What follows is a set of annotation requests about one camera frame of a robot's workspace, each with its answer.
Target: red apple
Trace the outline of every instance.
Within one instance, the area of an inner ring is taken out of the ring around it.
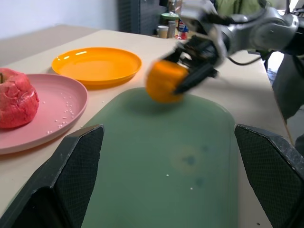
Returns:
[[[28,77],[0,68],[0,128],[14,128],[31,122],[38,110],[39,98]]]

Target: table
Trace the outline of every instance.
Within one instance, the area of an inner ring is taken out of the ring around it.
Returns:
[[[52,37],[40,40],[37,45],[43,46],[42,44],[47,43],[48,39],[52,39]],[[142,59],[141,70],[130,82],[106,90],[89,91],[86,111],[75,126],[67,132],[69,134],[88,122],[121,92],[135,87],[143,87],[145,75],[151,62],[170,52],[176,42],[172,39],[159,39],[115,31],[91,31],[86,36],[72,39],[57,47],[44,49],[40,53],[6,64],[3,67],[24,73],[50,73],[52,72],[50,64],[53,58],[59,54],[76,48],[94,46],[122,48],[137,54]],[[233,56],[235,60],[240,62],[247,62],[256,57],[256,55],[246,51]],[[226,61],[218,68],[218,71],[220,74],[216,79],[206,80],[193,89],[191,93],[222,105],[231,112],[236,123],[264,128],[288,139],[287,129],[261,61],[249,66],[236,66]],[[34,149],[0,156],[0,215],[3,214],[9,201],[32,173],[53,154],[63,137]],[[249,185],[240,155],[238,190],[239,227],[256,228],[257,223],[260,223],[262,228],[271,228],[268,218]]]

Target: cutting board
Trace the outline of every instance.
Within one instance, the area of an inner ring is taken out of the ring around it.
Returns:
[[[137,88],[95,124],[105,134],[83,228],[238,227],[238,146],[223,107],[193,95],[158,104]]]

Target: orange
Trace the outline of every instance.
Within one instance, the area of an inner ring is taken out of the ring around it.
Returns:
[[[160,60],[154,63],[148,74],[146,91],[157,102],[177,102],[183,95],[174,95],[173,92],[187,74],[186,68],[167,60]]]

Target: cup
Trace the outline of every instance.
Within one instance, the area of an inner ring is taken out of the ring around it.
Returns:
[[[168,35],[169,27],[165,25],[159,25],[157,27],[158,37],[162,39],[166,39]]]

